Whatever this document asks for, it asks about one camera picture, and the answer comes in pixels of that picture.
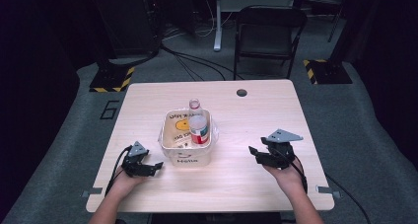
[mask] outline person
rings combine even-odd
[[[298,159],[294,164],[301,169],[302,165]],[[298,224],[321,224],[323,223],[319,213],[314,208],[310,198],[307,196],[302,185],[301,175],[293,166],[279,170],[264,166],[263,168],[269,172],[276,180],[279,187],[289,198],[295,212],[296,222]],[[104,197],[99,208],[92,216],[89,224],[114,224],[116,221],[117,208],[120,202],[139,184],[147,180],[146,177],[130,178],[119,166],[116,170],[118,174],[114,180],[113,186]]]
[[[129,177],[119,166],[116,170],[117,177],[113,186],[102,200],[101,205],[93,214],[89,224],[114,224],[116,222],[117,208],[120,202],[139,184],[144,183],[146,177]]]
[[[295,159],[294,164],[296,167],[298,167],[299,170],[302,168],[302,165],[298,159]],[[265,165],[263,165],[263,168],[269,172],[274,179],[276,179],[279,187],[289,198],[295,213],[296,222],[298,224],[323,223],[322,218],[319,216],[319,213],[314,208],[310,198],[305,193],[304,186],[302,185],[301,175],[293,166],[289,166],[283,170],[268,167]]]

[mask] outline plastic bottle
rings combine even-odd
[[[206,115],[200,106],[199,100],[192,99],[188,104],[188,125],[190,127],[191,142],[194,145],[202,145],[209,138]]]

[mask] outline forearm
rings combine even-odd
[[[98,210],[96,210],[89,224],[114,224],[117,215],[117,208],[121,198],[111,192],[104,198]]]
[[[297,190],[296,192],[287,194],[293,210],[295,212],[296,222],[298,224],[322,224],[323,220],[314,208],[309,197],[304,190]]]

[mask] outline yellow cartoon graphic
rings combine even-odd
[[[178,130],[188,130],[188,120],[187,118],[179,120],[176,124],[175,127]]]

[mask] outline wooden tabletop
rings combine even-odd
[[[246,96],[237,90],[246,90]],[[166,113],[187,108],[199,99],[219,129],[209,165],[176,167],[163,154],[158,141]],[[293,83],[289,80],[177,82],[132,84],[120,109],[108,142],[87,210],[96,211],[122,150],[140,142],[150,150],[144,164],[164,162],[163,168],[138,186],[120,204],[125,212],[265,212],[292,210],[273,177],[256,164],[248,146],[267,152],[260,137],[277,128],[301,135],[291,142],[308,179],[309,192],[317,210],[334,206],[330,194],[318,193],[316,186],[328,187],[322,165]]]

